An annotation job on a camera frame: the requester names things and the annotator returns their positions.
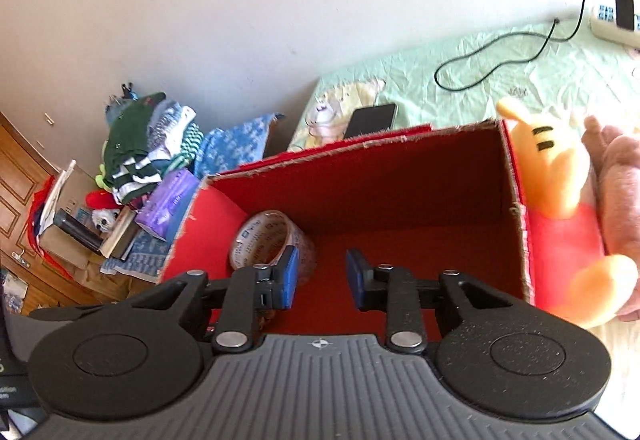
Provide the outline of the pink plush toy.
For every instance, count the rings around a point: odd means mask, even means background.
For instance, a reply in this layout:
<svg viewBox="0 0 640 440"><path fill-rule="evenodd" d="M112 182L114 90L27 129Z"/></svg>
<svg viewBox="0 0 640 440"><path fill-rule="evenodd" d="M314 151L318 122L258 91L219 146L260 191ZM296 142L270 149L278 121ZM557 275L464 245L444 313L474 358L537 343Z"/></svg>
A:
<svg viewBox="0 0 640 440"><path fill-rule="evenodd" d="M639 133L585 119L582 143L596 173L605 256L582 270L578 303L585 329L639 318Z"/></svg>

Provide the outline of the white power strip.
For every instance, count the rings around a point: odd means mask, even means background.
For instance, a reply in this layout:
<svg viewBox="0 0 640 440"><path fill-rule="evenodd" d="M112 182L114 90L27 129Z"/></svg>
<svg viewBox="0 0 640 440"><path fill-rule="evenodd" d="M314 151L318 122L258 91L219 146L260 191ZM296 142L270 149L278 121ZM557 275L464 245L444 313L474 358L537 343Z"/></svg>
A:
<svg viewBox="0 0 640 440"><path fill-rule="evenodd" d="M638 12L634 14L634 30L627 30L616 24L616 10L614 7L600 5L591 9L588 26L592 34L600 38L600 40L639 49L640 19Z"/></svg>

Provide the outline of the black smartphone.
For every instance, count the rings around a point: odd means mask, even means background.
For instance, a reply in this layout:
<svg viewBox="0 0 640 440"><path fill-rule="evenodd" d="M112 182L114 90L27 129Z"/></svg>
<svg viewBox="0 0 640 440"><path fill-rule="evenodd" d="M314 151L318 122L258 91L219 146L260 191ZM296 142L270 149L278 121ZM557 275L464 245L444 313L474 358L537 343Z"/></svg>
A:
<svg viewBox="0 0 640 440"><path fill-rule="evenodd" d="M396 104L381 104L355 110L345 130L344 138L356 138L390 130L396 111Z"/></svg>

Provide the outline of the yellow red bear plush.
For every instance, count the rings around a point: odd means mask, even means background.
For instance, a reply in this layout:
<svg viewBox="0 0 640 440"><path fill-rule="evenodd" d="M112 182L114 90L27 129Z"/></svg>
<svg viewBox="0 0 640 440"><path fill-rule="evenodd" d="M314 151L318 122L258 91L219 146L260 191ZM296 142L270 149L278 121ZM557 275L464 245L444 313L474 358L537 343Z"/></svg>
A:
<svg viewBox="0 0 640 440"><path fill-rule="evenodd" d="M582 130L549 113L535 113L521 100L498 101L510 123L509 140L530 231L534 303L582 327L578 303L582 270L605 256L596 173L582 143Z"/></svg>

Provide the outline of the brown cardboard box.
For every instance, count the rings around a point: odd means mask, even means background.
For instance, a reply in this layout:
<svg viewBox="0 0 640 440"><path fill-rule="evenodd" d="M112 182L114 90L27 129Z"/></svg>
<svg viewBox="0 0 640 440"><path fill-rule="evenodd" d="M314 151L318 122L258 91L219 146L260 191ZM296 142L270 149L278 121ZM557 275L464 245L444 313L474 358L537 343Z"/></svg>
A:
<svg viewBox="0 0 640 440"><path fill-rule="evenodd" d="M37 241L60 263L85 268L100 251L102 234L92 220L86 195L96 187L75 160L58 174L44 201Z"/></svg>

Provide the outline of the red white small plush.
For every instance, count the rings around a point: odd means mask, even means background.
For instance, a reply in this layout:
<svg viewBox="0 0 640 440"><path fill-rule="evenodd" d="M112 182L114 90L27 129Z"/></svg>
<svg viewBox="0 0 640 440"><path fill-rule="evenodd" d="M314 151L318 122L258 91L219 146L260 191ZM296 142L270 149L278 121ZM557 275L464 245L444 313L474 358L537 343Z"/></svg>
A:
<svg viewBox="0 0 640 440"><path fill-rule="evenodd" d="M99 233L110 233L120 213L120 206L113 194L99 189L89 192L85 197L88 208L91 209L93 226Z"/></svg>

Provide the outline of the large red cardboard box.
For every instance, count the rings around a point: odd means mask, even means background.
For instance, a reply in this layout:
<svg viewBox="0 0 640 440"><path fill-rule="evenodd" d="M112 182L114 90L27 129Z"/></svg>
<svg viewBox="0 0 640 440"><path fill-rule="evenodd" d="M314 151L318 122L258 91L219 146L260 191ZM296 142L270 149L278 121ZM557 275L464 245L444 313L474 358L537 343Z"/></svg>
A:
<svg viewBox="0 0 640 440"><path fill-rule="evenodd" d="M314 245L316 267L290 310L268 324L288 335L382 334L382 313L359 311L346 253L434 279L452 269L525 294L526 226L506 129L496 121L392 131L282 153L205 178L164 267L228 277L242 224L275 209Z"/></svg>

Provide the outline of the green frog plush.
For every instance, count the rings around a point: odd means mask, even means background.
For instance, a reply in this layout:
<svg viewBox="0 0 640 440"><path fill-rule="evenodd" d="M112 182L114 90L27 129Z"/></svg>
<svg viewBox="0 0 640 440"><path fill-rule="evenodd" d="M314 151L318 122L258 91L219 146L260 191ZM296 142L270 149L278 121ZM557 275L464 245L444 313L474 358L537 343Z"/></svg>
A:
<svg viewBox="0 0 640 440"><path fill-rule="evenodd" d="M99 166L99 173L94 177L94 181L99 189L106 192L112 192L112 188L105 182L105 167L103 164Z"/></svg>

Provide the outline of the pile of folded clothes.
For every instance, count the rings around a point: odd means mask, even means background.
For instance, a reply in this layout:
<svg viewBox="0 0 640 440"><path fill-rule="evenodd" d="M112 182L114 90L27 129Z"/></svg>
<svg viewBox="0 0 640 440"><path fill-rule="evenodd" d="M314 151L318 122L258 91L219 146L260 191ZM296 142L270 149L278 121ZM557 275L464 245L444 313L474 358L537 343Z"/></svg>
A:
<svg viewBox="0 0 640 440"><path fill-rule="evenodd" d="M148 197L171 171L191 166L204 138L196 112L163 92L140 96L134 85L105 107L105 182L119 206Z"/></svg>

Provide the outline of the light green bed sheet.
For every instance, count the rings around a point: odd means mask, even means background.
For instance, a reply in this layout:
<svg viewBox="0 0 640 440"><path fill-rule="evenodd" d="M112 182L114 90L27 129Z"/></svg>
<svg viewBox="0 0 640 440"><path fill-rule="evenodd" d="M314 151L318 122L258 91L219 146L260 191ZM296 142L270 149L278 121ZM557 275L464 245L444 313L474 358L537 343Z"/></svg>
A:
<svg viewBox="0 0 640 440"><path fill-rule="evenodd" d="M401 50L321 76L288 148L341 139L352 112L396 104L396 129L460 126L496 115L503 97L571 127L587 115L639 122L639 52L565 20L546 43L545 24L480 32Z"/></svg>

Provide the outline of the purple tissue pack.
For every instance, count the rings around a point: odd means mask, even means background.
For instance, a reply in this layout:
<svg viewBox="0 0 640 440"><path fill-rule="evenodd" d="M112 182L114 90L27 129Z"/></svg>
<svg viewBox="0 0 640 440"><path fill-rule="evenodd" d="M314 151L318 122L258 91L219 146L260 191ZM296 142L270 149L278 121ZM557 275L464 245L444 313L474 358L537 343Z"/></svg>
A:
<svg viewBox="0 0 640 440"><path fill-rule="evenodd" d="M186 168L171 171L152 192L134 221L152 237L174 241L200 181Z"/></svg>

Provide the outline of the black charger plug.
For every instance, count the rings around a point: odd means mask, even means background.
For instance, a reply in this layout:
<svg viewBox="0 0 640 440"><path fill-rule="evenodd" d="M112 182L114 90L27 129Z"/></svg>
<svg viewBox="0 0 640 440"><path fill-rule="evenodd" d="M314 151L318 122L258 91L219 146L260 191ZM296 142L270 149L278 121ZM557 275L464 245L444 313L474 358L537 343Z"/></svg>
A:
<svg viewBox="0 0 640 440"><path fill-rule="evenodd" d="M634 0L615 0L615 23L619 28L628 31L636 28Z"/></svg>

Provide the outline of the printed packing tape roll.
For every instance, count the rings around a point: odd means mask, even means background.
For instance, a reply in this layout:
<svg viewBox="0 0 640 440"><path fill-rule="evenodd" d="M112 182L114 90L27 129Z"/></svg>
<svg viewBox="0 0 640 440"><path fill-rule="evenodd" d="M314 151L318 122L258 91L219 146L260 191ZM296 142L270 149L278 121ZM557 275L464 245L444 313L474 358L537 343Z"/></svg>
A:
<svg viewBox="0 0 640 440"><path fill-rule="evenodd" d="M316 267L311 239L288 218L274 209L250 217L233 239L229 263L233 270L254 265L275 265L287 246L299 252L298 285L307 283Z"/></svg>

